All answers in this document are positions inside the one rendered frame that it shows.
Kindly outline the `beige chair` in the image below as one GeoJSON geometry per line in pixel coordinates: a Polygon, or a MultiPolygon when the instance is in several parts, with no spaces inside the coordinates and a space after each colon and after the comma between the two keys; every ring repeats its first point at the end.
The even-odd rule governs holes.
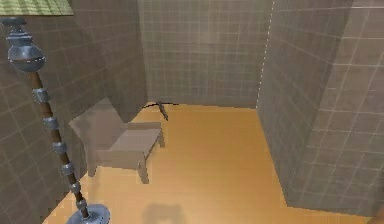
{"type": "Polygon", "coordinates": [[[98,167],[132,169],[143,184],[149,183],[147,159],[159,144],[165,147],[160,122],[124,123],[108,98],[104,98],[69,122],[83,143],[87,173],[98,167]]]}

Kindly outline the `floor lamp with green shade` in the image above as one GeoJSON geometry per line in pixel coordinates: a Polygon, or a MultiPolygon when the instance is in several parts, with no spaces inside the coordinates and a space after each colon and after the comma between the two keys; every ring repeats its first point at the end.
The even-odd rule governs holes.
{"type": "Polygon", "coordinates": [[[8,61],[18,70],[27,73],[32,94],[40,107],[42,121],[50,132],[52,148],[61,160],[63,174],[69,182],[69,189],[76,199],[77,211],[66,224],[109,224],[110,212],[102,204],[88,205],[81,193],[81,184],[75,176],[75,167],[67,154],[68,147],[63,141],[57,118],[54,116],[48,91],[44,88],[39,71],[45,65],[43,51],[33,43],[33,37],[23,27],[25,16],[73,16],[74,11],[68,0],[0,0],[0,23],[10,27],[6,38],[10,47],[8,61]]]}

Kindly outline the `dark thin curved object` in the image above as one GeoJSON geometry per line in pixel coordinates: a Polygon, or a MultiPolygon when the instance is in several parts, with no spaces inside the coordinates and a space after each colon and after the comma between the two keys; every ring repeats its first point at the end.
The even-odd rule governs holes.
{"type": "Polygon", "coordinates": [[[142,108],[144,109],[144,108],[149,108],[149,107],[157,106],[159,108],[160,113],[163,115],[164,119],[166,121],[169,121],[169,116],[168,116],[168,113],[167,113],[166,108],[165,108],[166,105],[179,105],[179,104],[172,103],[172,102],[156,101],[155,103],[148,104],[148,105],[146,105],[146,106],[144,106],[142,108]]]}

